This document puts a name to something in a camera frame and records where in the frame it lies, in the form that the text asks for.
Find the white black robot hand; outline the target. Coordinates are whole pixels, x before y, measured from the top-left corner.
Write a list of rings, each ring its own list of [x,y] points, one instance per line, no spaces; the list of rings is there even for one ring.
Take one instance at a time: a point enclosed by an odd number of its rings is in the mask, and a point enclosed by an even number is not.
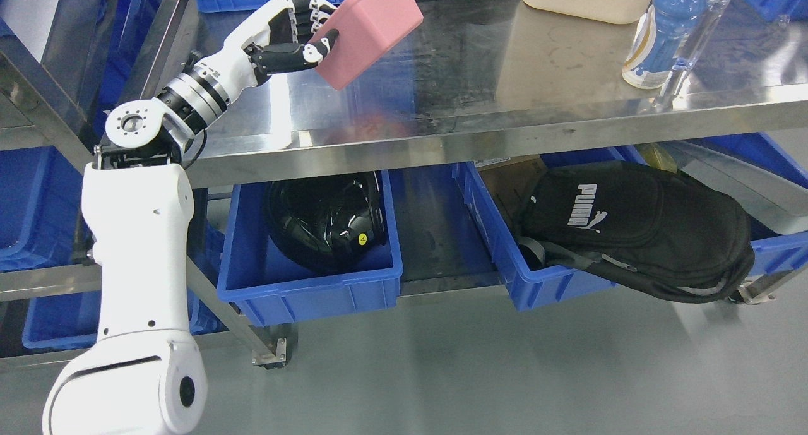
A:
[[[319,66],[340,33],[315,36],[338,7],[327,0],[270,0],[228,35],[222,48],[203,58],[226,96],[234,101],[246,88],[261,86],[274,74]]]

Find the white robot forearm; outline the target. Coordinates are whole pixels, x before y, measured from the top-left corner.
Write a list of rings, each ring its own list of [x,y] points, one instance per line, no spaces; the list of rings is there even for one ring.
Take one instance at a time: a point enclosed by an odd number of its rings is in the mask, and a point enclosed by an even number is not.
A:
[[[208,380],[187,313],[194,197],[181,160],[229,102],[218,74],[197,62],[159,97],[109,114],[111,157],[164,151],[165,158],[106,168],[98,148],[85,168],[81,210],[102,272],[98,334],[53,384],[44,434],[186,434],[199,423]]]

